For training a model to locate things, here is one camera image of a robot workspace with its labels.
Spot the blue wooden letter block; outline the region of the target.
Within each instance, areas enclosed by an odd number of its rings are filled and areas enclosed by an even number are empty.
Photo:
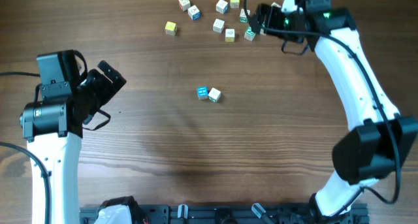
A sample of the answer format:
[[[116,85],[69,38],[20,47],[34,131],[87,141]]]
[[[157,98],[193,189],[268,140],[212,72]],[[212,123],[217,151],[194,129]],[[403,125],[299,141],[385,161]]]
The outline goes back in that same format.
[[[197,88],[197,96],[199,100],[208,98],[208,90],[206,86],[201,86]]]

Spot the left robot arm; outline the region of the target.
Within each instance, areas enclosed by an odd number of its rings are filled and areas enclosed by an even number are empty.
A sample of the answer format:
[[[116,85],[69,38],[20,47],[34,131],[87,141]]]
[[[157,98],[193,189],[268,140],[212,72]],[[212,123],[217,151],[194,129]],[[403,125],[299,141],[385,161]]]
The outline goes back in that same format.
[[[32,222],[79,223],[78,162],[83,131],[102,107],[126,84],[105,60],[88,69],[77,50],[37,56],[40,99],[21,116],[23,138],[31,154]]]

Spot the green wooden block Z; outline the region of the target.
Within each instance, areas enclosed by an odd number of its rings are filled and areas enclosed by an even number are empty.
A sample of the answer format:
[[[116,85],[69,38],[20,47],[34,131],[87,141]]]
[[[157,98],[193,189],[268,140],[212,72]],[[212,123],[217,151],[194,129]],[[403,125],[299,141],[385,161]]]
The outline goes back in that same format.
[[[247,39],[247,40],[249,40],[249,41],[253,41],[254,38],[255,38],[255,36],[256,36],[256,33],[254,33],[251,30],[251,27],[248,26],[247,29],[246,29],[246,31],[245,31],[245,33],[244,33],[244,38]]]

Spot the teal-edged wooden block V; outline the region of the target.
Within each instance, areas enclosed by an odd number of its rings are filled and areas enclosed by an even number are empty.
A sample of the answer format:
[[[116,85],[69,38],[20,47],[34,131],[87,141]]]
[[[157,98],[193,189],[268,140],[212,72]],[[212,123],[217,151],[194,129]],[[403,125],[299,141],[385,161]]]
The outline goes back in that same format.
[[[216,88],[212,88],[208,93],[208,98],[214,103],[218,102],[220,97],[221,97],[221,92],[220,90]]]

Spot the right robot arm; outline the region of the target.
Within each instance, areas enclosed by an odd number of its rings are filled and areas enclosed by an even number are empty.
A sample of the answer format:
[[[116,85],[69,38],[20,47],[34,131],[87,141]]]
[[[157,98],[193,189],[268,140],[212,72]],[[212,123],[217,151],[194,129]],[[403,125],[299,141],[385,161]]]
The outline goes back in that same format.
[[[354,222],[352,204],[380,180],[394,174],[394,204],[401,168],[417,137],[417,120],[403,117],[384,93],[362,50],[356,23],[330,0],[284,0],[260,4],[247,16],[255,33],[304,43],[326,67],[343,104],[348,134],[332,150],[334,172],[314,193],[306,223]]]

